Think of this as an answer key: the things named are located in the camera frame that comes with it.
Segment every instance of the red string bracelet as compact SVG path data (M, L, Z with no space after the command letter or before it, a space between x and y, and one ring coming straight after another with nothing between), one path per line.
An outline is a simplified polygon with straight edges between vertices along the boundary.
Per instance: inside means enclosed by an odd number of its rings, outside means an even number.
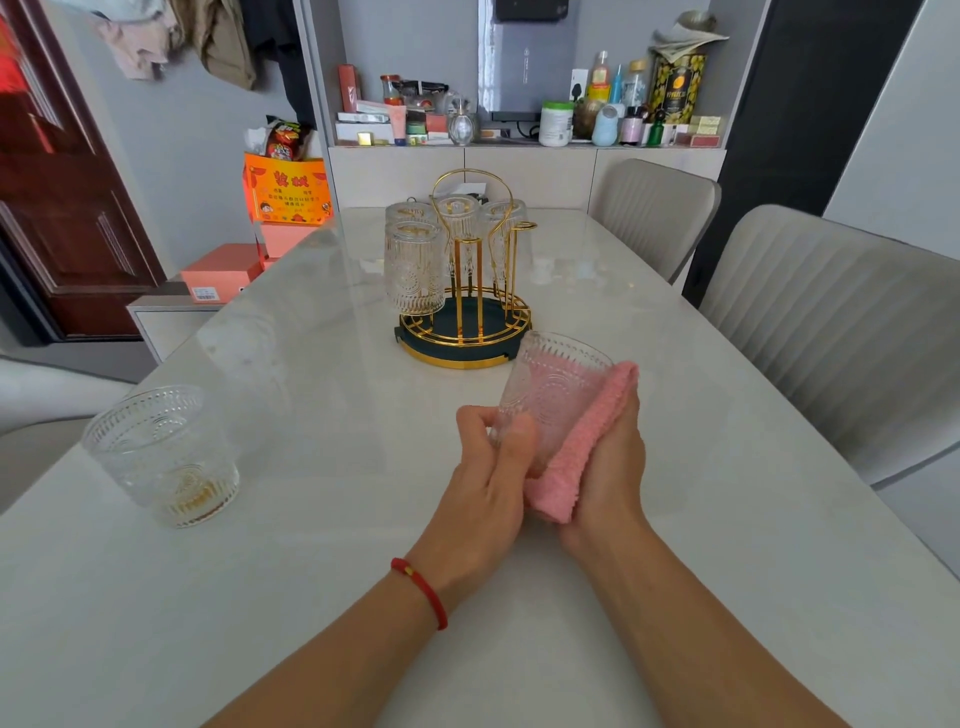
M434 614L437 615L437 631L442 632L445 630L446 609L444 609L444 604L440 601L437 593L426 583L426 579L424 579L418 571L414 570L414 568L410 566L410 562L406 559L394 559L390 562L390 568L409 576L410 580L426 595L427 601L429 601L430 606L433 607Z

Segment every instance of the bottle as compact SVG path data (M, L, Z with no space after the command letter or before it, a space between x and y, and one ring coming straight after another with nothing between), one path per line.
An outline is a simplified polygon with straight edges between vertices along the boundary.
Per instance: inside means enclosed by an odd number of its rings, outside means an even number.
M627 107L627 116L620 127L620 143L624 146L635 147L643 139L643 125L647 123L650 111L642 104L638 107Z
M622 119L627 113L627 105L620 103L623 95L623 64L616 67L616 75L610 84L610 103L616 108L617 118Z
M600 51L590 69L587 98L606 103L610 99L610 67L607 66L607 51Z
M654 125L650 127L650 136L647 137L648 147L659 147L663 142L664 121L666 121L666 111L657 109L654 113Z
M630 70L623 81L623 103L628 107L638 107L647 100L646 82L647 61L630 61Z

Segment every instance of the black device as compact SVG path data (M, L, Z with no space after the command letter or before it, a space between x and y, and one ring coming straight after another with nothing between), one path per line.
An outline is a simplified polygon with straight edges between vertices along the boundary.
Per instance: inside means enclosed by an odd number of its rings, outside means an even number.
M501 23L563 20L570 10L568 0L495 0L493 13Z

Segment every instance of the chair backrest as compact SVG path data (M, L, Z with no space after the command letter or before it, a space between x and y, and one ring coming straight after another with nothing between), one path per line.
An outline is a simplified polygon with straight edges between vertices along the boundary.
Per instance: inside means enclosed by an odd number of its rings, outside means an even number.
M0 434L53 420L92 417L132 388L126 381L0 356Z
M598 199L593 219L672 283L720 205L720 185L627 159L607 175Z
M871 485L960 441L960 261L765 205L700 312Z

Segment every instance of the pink box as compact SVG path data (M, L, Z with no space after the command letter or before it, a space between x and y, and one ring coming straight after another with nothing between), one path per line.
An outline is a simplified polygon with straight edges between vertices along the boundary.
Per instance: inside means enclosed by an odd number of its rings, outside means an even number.
M280 225L263 223L260 236L267 248L267 257L284 257L307 235L318 228L314 225Z
M228 303L261 273L256 243L221 245L180 271L196 303Z

